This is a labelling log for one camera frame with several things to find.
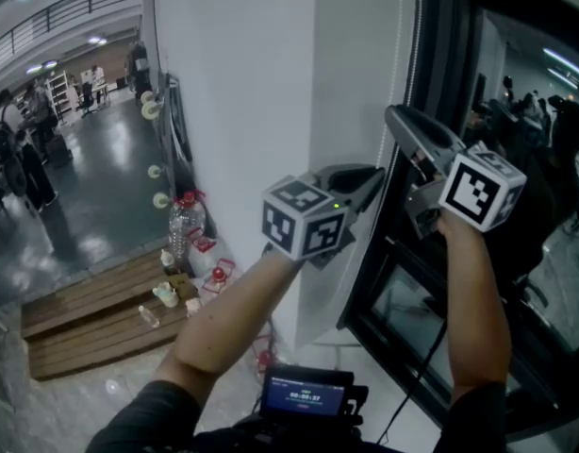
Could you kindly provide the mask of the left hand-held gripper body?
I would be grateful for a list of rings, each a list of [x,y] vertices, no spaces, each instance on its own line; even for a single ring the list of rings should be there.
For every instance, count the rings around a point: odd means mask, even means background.
[[[351,181],[320,181],[317,173],[285,176],[263,193],[262,234],[290,259],[323,269],[356,241],[351,190]]]

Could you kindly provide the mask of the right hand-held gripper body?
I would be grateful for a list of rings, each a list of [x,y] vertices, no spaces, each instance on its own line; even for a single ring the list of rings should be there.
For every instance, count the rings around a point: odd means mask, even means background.
[[[507,220],[526,181],[525,173],[478,143],[455,156],[447,176],[413,185],[405,210],[420,239],[437,230],[442,209],[487,232]]]

